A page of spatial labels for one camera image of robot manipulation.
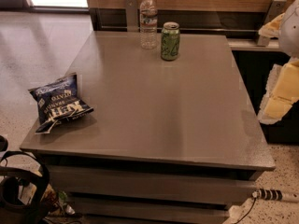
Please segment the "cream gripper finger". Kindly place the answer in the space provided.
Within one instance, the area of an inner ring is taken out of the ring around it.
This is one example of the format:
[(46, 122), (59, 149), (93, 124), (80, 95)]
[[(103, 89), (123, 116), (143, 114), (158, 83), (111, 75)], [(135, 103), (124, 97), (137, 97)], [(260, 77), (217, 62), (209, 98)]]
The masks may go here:
[(275, 64), (269, 73), (258, 120), (270, 125), (282, 120), (299, 101), (299, 61)]
[(279, 27), (284, 17), (284, 13), (279, 14), (273, 20), (263, 25), (258, 31), (259, 35), (268, 37), (268, 38), (278, 38), (279, 36)]

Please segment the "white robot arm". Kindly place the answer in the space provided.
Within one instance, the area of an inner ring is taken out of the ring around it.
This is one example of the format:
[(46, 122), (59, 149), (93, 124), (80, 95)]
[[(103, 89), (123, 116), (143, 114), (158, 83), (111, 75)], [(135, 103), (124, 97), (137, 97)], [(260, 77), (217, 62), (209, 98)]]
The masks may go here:
[(266, 82), (258, 120), (270, 125), (281, 121), (299, 101), (299, 0), (264, 25), (259, 34), (277, 38), (279, 48), (290, 56), (287, 63), (273, 65)]

